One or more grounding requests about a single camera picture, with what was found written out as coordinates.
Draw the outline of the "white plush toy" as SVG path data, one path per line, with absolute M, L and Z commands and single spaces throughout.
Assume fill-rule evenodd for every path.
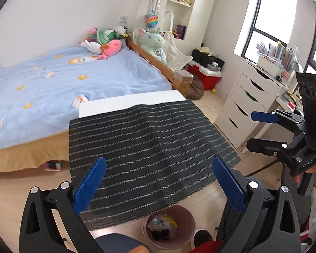
M 102 46 L 96 42 L 89 42 L 88 40 L 80 42 L 80 46 L 87 49 L 92 54 L 101 55 L 103 53 Z

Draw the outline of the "white table board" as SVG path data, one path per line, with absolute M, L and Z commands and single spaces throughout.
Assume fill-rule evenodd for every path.
M 177 90 L 140 93 L 99 99 L 81 103 L 79 107 L 79 118 L 124 110 L 137 105 L 157 105 L 160 103 L 186 100 L 187 99 Z

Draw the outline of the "large mint plush cat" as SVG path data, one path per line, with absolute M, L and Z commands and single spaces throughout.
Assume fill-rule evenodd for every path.
M 153 56 L 153 58 L 166 65 L 167 58 L 164 52 L 165 39 L 160 34 L 147 32 L 144 29 L 140 29 L 139 32 L 141 35 L 140 47 Z

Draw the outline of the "blue blanket bed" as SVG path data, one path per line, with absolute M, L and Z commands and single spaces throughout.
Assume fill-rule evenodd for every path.
M 171 88 L 127 47 L 105 60 L 81 47 L 60 48 L 0 69 L 0 172 L 67 161 L 70 121 L 82 102 Z

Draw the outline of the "yellow plastic toy strip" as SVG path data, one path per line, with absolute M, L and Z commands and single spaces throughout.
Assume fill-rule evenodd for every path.
M 173 225 L 174 228 L 178 228 L 178 225 L 175 221 L 175 219 L 167 214 L 164 214 L 162 217 L 163 220 L 165 220 L 166 222 L 169 222 L 170 225 Z

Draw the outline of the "pink trash bin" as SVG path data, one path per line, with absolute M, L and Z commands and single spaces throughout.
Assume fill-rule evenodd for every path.
M 167 214 L 173 217 L 178 225 L 174 228 L 162 219 Z M 143 234 L 149 242 L 162 250 L 176 250 L 187 245 L 195 233 L 196 223 L 189 210 L 174 205 L 146 217 L 143 223 Z

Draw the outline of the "black storage box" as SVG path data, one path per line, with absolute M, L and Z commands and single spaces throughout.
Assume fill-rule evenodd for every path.
M 210 56 L 197 49 L 194 49 L 192 51 L 192 57 L 193 57 L 193 61 L 201 64 L 201 66 L 203 67 L 207 67 L 208 65 L 211 65 L 214 62 L 218 64 L 218 67 L 220 69 L 222 69 L 225 64 L 225 62 L 221 60 L 220 58 L 215 57 L 213 55 Z

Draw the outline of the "pink whale plush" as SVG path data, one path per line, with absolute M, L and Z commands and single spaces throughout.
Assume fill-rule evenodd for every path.
M 98 60 L 105 60 L 108 57 L 115 55 L 121 50 L 122 46 L 122 42 L 119 39 L 114 39 L 111 40 L 108 44 L 101 45 L 99 49 L 102 53 L 98 56 Z

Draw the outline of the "red slipper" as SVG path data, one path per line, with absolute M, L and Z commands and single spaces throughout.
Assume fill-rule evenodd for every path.
M 190 251 L 190 253 L 215 253 L 221 244 L 221 241 L 215 240 L 204 241 L 202 243 L 197 242 L 195 243 L 197 247 Z

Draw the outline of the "stack of books papers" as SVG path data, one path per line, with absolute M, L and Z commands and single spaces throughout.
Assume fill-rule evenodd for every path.
M 276 46 L 269 44 L 268 48 L 264 43 L 256 44 L 257 54 L 259 57 L 264 57 L 282 70 L 288 71 L 293 62 L 297 62 L 299 55 L 298 48 L 284 47 L 281 42 Z

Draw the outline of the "brown bean bag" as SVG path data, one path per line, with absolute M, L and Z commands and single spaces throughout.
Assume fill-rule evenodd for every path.
M 186 98 L 193 101 L 197 101 L 201 99 L 203 95 L 204 95 L 203 82 L 198 76 L 194 75 L 193 81 L 191 82 L 190 87 L 187 91 Z

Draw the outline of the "red cooler box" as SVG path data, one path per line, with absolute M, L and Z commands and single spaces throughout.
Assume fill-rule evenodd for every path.
M 205 91 L 214 89 L 222 78 L 222 73 L 220 71 L 209 70 L 194 61 L 188 63 L 187 70 L 203 82 Z

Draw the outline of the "white drawer cabinet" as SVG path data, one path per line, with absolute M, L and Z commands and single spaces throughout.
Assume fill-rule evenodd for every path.
M 247 61 L 215 125 L 234 148 L 239 148 L 258 125 L 251 114 L 270 111 L 276 98 L 287 90 L 281 82 Z

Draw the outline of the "green striped plush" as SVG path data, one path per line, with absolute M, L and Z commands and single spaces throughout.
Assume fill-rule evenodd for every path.
M 108 30 L 98 29 L 96 33 L 96 39 L 100 45 L 105 45 L 114 39 L 119 39 L 119 34 L 115 30 L 112 30 L 112 29 L 108 29 Z

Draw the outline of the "black striped mat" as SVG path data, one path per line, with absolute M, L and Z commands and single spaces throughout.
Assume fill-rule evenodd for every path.
M 72 120 L 72 179 L 99 157 L 106 160 L 106 174 L 80 214 L 91 231 L 135 221 L 203 189 L 215 180 L 216 157 L 229 167 L 240 162 L 191 101 L 137 105 Z

